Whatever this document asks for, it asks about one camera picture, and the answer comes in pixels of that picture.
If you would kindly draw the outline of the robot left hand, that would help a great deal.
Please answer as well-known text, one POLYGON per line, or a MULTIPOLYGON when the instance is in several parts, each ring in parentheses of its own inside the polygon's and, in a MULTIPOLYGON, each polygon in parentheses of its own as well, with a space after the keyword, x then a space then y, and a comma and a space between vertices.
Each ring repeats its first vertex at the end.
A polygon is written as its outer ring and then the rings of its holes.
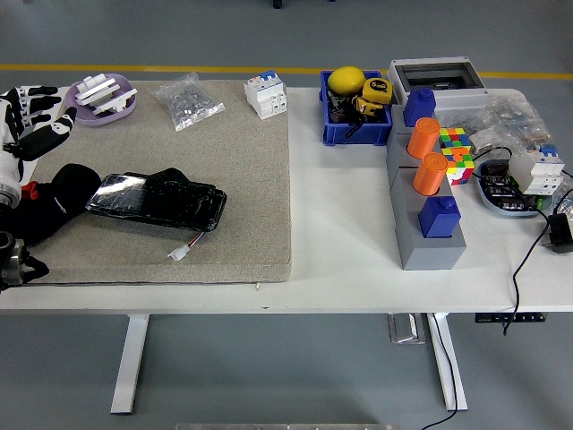
POLYGON ((23 163, 65 142, 77 109, 62 109, 65 91, 52 86, 20 86, 1 95, 1 189, 14 189, 23 163))

